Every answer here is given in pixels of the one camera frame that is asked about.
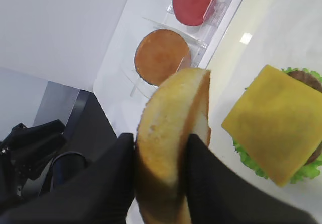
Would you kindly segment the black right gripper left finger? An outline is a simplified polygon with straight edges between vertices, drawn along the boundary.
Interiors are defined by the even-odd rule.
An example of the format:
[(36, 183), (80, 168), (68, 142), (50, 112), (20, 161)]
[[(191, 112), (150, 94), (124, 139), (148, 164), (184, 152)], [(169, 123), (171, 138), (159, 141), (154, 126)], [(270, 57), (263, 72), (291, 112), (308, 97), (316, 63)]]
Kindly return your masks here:
[(123, 133), (67, 183), (1, 215), (1, 223), (125, 223), (134, 199), (134, 139)]

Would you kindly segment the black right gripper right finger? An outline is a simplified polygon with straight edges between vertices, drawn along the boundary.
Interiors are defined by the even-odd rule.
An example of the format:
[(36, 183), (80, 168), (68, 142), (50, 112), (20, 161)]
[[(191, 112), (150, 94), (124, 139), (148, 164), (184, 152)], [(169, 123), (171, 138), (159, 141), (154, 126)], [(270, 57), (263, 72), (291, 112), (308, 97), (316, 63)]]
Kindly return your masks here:
[(195, 134), (186, 147), (186, 194), (192, 223), (316, 223), (239, 177)]

